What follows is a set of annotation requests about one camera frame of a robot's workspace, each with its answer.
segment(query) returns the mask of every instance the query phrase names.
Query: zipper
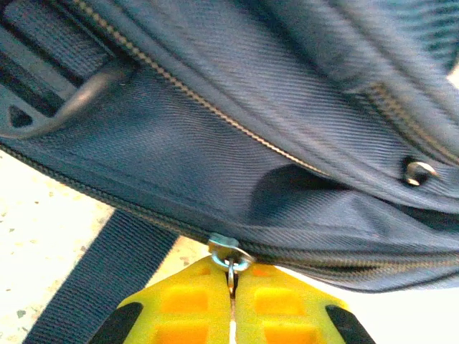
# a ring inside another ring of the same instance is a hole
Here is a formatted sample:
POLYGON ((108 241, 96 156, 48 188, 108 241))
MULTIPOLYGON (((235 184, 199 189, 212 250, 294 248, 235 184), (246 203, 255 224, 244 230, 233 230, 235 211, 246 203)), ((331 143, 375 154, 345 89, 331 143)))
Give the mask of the zipper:
POLYGON ((386 116, 390 122, 394 123, 399 132, 421 151, 442 162, 459 164, 459 157, 426 133, 412 116, 405 111, 384 83, 378 82, 370 85, 364 94, 369 98, 370 103, 386 116))
POLYGON ((330 176, 327 172, 322 171, 311 164, 292 156, 291 154, 285 152, 281 148, 273 145, 266 139, 262 138, 261 136, 257 135, 256 133, 252 132, 251 130, 247 129, 245 126, 237 122, 235 119, 231 118, 228 114, 222 112, 217 107, 213 106, 210 102, 205 100, 201 95, 196 93, 195 91, 191 90, 188 86, 186 86, 181 80, 177 79, 171 73, 167 72, 163 67, 161 67, 154 59, 144 52, 142 52, 139 48, 137 48, 131 41, 129 41, 126 36, 122 35, 113 25, 109 24, 107 20, 105 20, 99 13, 94 11, 94 9, 89 6, 83 0, 73 0, 73 4, 79 10, 79 12, 88 18, 90 21, 95 23, 100 29, 102 29, 105 33, 109 34, 115 41, 116 44, 127 50, 130 56, 134 59, 140 61, 141 63, 147 64, 152 69, 154 69, 160 76, 162 76, 165 80, 170 82, 175 88, 185 93, 187 97, 190 97, 192 100, 206 108, 208 111, 212 112, 220 119, 225 121, 226 123, 230 124, 231 126, 235 127, 239 131, 242 131, 245 135, 250 136, 253 140, 261 143, 265 147, 269 148, 272 151, 275 151, 278 154, 281 154, 285 158, 293 161, 294 163, 308 169, 309 171, 318 173, 322 176, 330 176))
MULTIPOLYGON (((110 193, 76 181, 0 143, 0 150, 22 163, 76 191, 114 208, 127 211, 164 230, 207 243, 209 231, 152 211, 110 193)), ((254 256, 257 262, 277 264, 299 269, 311 277, 330 281, 366 281, 383 274, 395 274, 414 268, 459 267, 459 253, 437 254, 371 254, 358 252, 315 252, 299 249, 281 249, 264 244, 239 240, 240 249, 254 256)))

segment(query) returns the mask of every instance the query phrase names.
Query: speckled floor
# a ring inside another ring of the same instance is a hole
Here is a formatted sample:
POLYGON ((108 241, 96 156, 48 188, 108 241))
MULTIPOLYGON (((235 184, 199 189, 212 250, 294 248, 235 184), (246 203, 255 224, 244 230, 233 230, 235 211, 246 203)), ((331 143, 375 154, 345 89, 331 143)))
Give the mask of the speckled floor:
MULTIPOLYGON (((20 343, 113 210, 0 153, 0 344, 20 343)), ((179 238, 149 284, 207 254, 179 238)), ((459 289, 363 295, 298 276, 349 303, 378 344, 459 344, 459 289)))

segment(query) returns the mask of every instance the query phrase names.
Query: zipper pull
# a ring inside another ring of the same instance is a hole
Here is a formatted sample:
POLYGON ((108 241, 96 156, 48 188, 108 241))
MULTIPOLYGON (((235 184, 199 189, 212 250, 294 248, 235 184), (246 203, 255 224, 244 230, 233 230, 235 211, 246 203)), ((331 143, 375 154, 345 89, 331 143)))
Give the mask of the zipper pull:
POLYGON ((240 249, 236 239, 218 233, 212 233, 207 244, 212 254, 212 261, 227 273, 229 294, 234 297, 237 274, 248 269, 255 262, 255 258, 240 249))

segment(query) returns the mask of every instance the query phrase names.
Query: black webbing strap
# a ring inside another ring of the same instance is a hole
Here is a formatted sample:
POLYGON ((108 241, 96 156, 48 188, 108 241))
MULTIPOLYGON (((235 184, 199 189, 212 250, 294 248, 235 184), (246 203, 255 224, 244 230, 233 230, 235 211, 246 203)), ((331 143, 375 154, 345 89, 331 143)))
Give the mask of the black webbing strap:
POLYGON ((176 239, 176 234, 115 211, 24 343, 89 341, 123 299, 145 286, 176 239))

